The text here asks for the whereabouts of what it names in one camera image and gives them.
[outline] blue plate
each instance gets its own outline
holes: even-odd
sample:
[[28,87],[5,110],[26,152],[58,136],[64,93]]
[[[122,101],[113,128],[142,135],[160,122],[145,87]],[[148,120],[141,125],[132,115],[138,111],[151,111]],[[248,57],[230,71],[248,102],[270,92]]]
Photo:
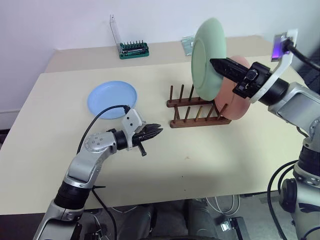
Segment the blue plate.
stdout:
[[[134,108],[137,102],[135,88],[124,81],[108,81],[97,86],[88,96],[87,104],[93,115],[114,105],[129,105]],[[102,119],[116,119],[125,115],[123,108],[111,109],[100,116]]]

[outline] plate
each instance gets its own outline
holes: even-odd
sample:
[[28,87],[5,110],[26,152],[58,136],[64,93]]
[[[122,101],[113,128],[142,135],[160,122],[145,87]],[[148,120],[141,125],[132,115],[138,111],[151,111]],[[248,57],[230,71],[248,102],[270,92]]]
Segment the plate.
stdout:
[[[246,68],[250,68],[250,64],[243,56],[232,56],[230,58]],[[242,98],[232,92],[236,85],[235,82],[224,77],[221,89],[214,99],[215,105],[219,111],[222,110],[225,104],[228,104],[227,108],[223,111],[222,116],[230,120],[242,118],[250,107],[249,99]]]
[[[129,105],[134,108],[137,102],[135,88],[124,81],[108,81],[97,86],[89,94],[87,105],[93,115],[115,105]],[[101,119],[117,119],[125,115],[123,108],[111,109],[100,116]]]
[[226,55],[224,30],[217,19],[210,18],[196,32],[191,58],[193,86],[203,100],[213,100],[223,81],[223,76],[215,71],[210,59],[225,59]]

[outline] white wall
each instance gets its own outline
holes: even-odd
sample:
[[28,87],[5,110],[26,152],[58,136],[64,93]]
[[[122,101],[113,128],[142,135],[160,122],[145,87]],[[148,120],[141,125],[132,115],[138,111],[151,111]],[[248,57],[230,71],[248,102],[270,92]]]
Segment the white wall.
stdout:
[[122,40],[148,43],[193,35],[210,17],[227,37],[272,41],[298,28],[298,48],[308,55],[320,43],[319,9],[319,0],[1,0],[0,112],[21,108],[54,49],[114,45],[110,14]]

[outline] pink plate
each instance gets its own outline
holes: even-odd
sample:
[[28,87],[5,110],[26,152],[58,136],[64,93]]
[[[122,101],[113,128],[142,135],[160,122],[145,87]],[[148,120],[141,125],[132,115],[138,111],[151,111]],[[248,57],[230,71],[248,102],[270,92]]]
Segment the pink plate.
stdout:
[[[230,58],[246,68],[250,68],[250,64],[243,56],[232,56]],[[245,115],[250,106],[249,99],[244,99],[232,92],[236,85],[235,82],[224,77],[221,89],[214,99],[219,111],[221,111],[225,104],[228,104],[222,115],[230,120],[240,119]]]

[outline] black cable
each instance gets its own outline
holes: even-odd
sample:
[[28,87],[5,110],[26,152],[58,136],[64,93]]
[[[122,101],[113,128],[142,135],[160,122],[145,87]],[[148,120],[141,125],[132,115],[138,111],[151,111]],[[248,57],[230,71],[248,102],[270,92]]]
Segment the black cable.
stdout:
[[287,162],[286,164],[282,165],[281,167],[279,167],[275,172],[274,174],[272,175],[270,181],[269,181],[269,184],[268,184],[268,188],[266,190],[266,199],[267,199],[267,202],[268,202],[268,207],[269,207],[269,210],[270,210],[270,214],[271,214],[271,217],[274,221],[274,224],[279,232],[279,235],[280,237],[283,239],[283,240],[287,240],[286,238],[286,235],[284,233],[284,231],[282,230],[280,224],[279,224],[279,221],[277,219],[277,216],[275,214],[275,211],[274,211],[274,208],[272,207],[272,203],[271,203],[271,187],[272,187],[272,183],[274,182],[276,176],[278,175],[278,173],[284,169],[285,167],[287,166],[290,166],[292,164],[295,164],[298,160],[295,160],[295,161],[290,161],[290,162]]
[[76,151],[76,154],[78,154],[81,150],[81,146],[82,144],[84,143],[84,140],[90,130],[90,128],[92,127],[92,125],[96,122],[96,120],[102,115],[104,114],[106,111],[109,111],[111,109],[116,109],[116,108],[124,108],[124,112],[127,114],[127,112],[130,110],[130,107],[127,106],[127,105],[116,105],[116,106],[111,106],[111,107],[108,107],[106,108],[105,110],[102,110],[97,116],[95,116],[95,118],[92,120],[92,122],[90,123],[90,125],[88,126],[88,128],[85,130],[82,138],[81,138],[81,141],[79,143],[79,146],[78,146],[78,150]]
[[309,137],[308,134],[306,134],[305,132],[301,131],[300,127],[297,126],[296,129],[297,129],[297,131],[298,131],[300,134],[302,134],[302,135],[305,136],[306,138]]
[[307,232],[304,234],[304,236],[301,238],[301,240],[307,240],[307,236],[308,236],[310,233],[312,233],[312,232],[314,232],[315,230],[318,230],[318,229],[320,229],[320,226],[316,226],[316,227],[310,229],[309,231],[307,231]]
[[95,196],[95,198],[99,201],[99,203],[101,204],[101,206],[103,207],[103,209],[106,211],[106,213],[109,215],[109,217],[111,218],[111,221],[113,223],[113,230],[114,230],[114,240],[117,240],[118,237],[118,230],[117,230],[117,224],[116,224],[116,220],[114,218],[114,216],[112,215],[112,213],[108,210],[107,206],[104,204],[104,202],[100,199],[100,197],[98,196],[98,194],[95,191],[95,188],[91,189],[93,195]]
[[292,165],[290,167],[288,167],[280,176],[279,178],[279,181],[278,181],[278,193],[280,194],[281,193],[281,183],[282,183],[282,180],[284,179],[285,175],[292,169],[294,169],[295,165]]
[[305,64],[309,65],[311,68],[320,72],[320,66],[315,62],[313,62],[312,60],[310,60],[309,58],[307,58],[306,56],[304,56],[301,52],[299,52],[291,40],[287,40],[286,44],[284,45],[284,50],[289,50],[302,62],[304,62]]

